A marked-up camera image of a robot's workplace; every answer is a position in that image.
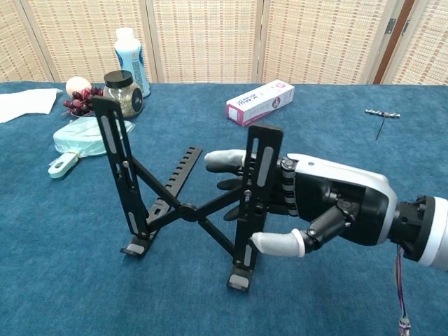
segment table surface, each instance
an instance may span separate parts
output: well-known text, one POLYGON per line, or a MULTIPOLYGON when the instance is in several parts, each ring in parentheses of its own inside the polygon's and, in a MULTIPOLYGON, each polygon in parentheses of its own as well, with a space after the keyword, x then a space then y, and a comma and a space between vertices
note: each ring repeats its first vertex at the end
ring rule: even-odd
MULTIPOLYGON (((154 84, 129 134, 134 156, 162 182, 185 149, 244 148, 247 129, 225 118, 225 101, 254 84, 154 84)), ((63 88, 2 83, 0 93, 63 88)), ((397 335, 396 247, 336 238, 305 258, 258 259, 249 293, 226 288, 231 258, 196 223, 164 227, 148 255, 119 252, 130 239, 105 155, 53 180, 53 133, 72 117, 61 94, 49 115, 0 125, 0 326, 4 335, 397 335)), ((448 197, 448 88, 295 85, 291 104, 261 120, 284 130, 281 154, 304 153, 379 172, 399 200, 448 197), (365 109, 401 113, 387 120, 365 109)), ((199 159, 179 199, 221 195, 228 178, 199 159)), ((141 183, 150 206, 155 194, 141 183)), ((210 219, 231 240, 235 223, 210 219)), ((265 231, 307 224, 269 215, 265 231)), ((403 261, 413 335, 444 335, 446 273, 403 261)))

